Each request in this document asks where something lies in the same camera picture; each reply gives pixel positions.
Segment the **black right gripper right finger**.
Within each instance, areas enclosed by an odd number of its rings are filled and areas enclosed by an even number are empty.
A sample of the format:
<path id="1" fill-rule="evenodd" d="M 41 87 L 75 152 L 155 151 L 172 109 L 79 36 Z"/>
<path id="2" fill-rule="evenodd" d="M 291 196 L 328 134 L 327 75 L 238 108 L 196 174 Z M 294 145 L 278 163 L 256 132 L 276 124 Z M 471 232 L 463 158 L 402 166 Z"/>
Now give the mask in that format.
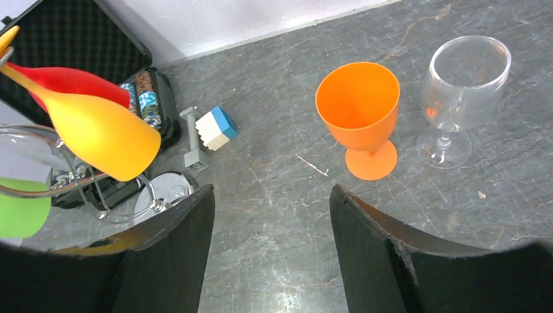
<path id="1" fill-rule="evenodd" d="M 501 250 L 448 241 L 365 203 L 329 197 L 350 312 L 551 312 L 552 243 Z"/>

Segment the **orange plastic wine glass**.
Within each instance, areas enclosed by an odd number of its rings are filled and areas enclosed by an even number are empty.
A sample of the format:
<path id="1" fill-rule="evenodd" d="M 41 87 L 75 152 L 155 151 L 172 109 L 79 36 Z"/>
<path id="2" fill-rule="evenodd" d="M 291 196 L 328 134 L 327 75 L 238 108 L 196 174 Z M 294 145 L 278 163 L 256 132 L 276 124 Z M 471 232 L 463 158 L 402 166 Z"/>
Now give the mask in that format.
<path id="1" fill-rule="evenodd" d="M 346 165 L 354 176 L 375 181 L 396 166 L 398 155 L 389 138 L 399 100 L 398 79 L 377 63 L 343 65 L 320 82 L 316 110 L 332 137 L 346 148 Z"/>

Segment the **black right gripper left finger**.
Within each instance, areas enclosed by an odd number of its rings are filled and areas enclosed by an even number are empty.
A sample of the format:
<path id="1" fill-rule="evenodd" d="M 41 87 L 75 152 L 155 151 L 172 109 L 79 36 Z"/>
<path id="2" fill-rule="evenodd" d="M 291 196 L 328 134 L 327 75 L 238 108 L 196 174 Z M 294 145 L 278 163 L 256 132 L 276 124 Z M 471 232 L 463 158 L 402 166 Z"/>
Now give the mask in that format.
<path id="1" fill-rule="evenodd" d="M 196 312 L 214 219 L 206 184 L 98 246 L 1 245 L 1 311 Z"/>

